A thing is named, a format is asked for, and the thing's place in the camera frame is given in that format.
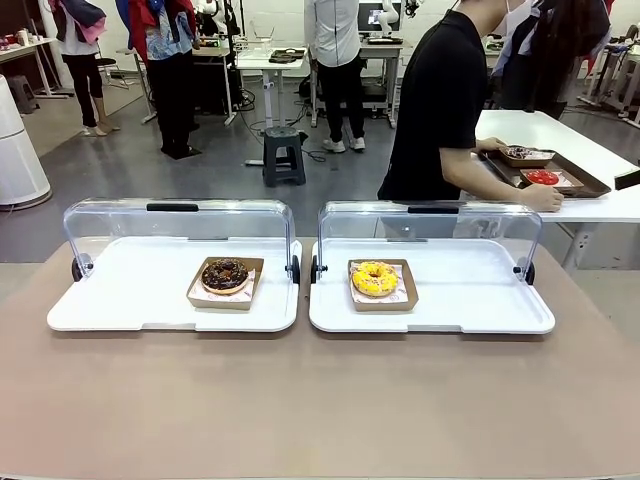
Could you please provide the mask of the person's right hand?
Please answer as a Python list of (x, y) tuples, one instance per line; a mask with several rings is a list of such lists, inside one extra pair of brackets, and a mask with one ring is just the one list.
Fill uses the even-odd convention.
[(564, 196), (548, 185), (532, 184), (520, 192), (519, 202), (537, 212), (555, 213), (563, 204)]

